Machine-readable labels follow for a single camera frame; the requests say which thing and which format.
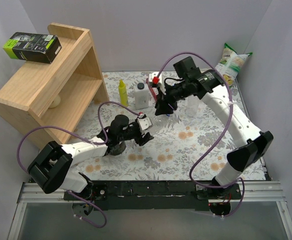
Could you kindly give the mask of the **clear plastic bottle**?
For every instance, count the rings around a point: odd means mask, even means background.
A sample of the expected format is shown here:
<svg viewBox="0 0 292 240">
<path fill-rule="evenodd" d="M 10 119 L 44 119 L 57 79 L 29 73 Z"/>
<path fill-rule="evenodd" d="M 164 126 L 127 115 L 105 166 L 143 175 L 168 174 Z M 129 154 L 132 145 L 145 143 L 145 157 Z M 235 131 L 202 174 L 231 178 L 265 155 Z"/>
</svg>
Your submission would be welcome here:
<svg viewBox="0 0 292 240">
<path fill-rule="evenodd" d="M 169 119 L 171 119 L 171 116 L 167 117 L 166 115 L 158 115 L 151 118 L 152 127 L 149 130 L 151 136 L 154 136 L 161 129 L 163 129 L 165 125 L 168 123 Z"/>
<path fill-rule="evenodd" d="M 198 112 L 199 103 L 200 100 L 197 96 L 189 96 L 187 98 L 187 106 L 185 110 L 186 115 L 189 117 L 194 117 Z"/>
</svg>

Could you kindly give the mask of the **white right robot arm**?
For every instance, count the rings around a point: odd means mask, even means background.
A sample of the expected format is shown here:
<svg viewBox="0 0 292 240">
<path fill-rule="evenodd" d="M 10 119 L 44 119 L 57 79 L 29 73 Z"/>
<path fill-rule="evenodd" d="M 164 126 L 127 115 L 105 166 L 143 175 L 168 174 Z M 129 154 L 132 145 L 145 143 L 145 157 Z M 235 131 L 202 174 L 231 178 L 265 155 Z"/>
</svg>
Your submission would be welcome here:
<svg viewBox="0 0 292 240">
<path fill-rule="evenodd" d="M 223 199 L 244 170 L 265 154 L 274 136 L 270 131 L 262 131 L 255 126 L 233 102 L 227 81 L 214 67 L 201 72 L 192 59 L 193 53 L 187 54 L 188 57 L 173 65 L 181 82 L 173 86 L 165 85 L 165 90 L 159 91 L 155 114 L 171 115 L 177 109 L 178 101 L 196 96 L 223 123 L 224 130 L 208 149 L 211 151 L 226 132 L 229 132 L 236 145 L 236 149 L 227 154 L 226 165 L 208 186 L 216 198 Z"/>
</svg>

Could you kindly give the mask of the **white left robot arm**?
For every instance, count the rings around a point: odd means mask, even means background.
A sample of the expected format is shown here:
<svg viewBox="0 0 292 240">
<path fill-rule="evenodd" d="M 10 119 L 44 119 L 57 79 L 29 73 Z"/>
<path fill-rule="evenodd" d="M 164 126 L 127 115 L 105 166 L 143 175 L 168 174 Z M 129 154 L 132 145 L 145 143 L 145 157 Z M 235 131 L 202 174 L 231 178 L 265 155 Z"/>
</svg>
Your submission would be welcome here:
<svg viewBox="0 0 292 240">
<path fill-rule="evenodd" d="M 92 195 L 90 179 L 80 172 L 71 172 L 70 168 L 90 158 L 120 155 L 129 140 L 134 140 L 139 146 L 145 145 L 153 139 L 149 132 L 152 126 L 150 118 L 144 114 L 135 121 L 130 121 L 125 115 L 117 115 L 105 131 L 88 141 L 71 144 L 49 142 L 27 171 L 46 194 L 61 188 L 75 192 L 81 200 L 87 200 Z"/>
</svg>

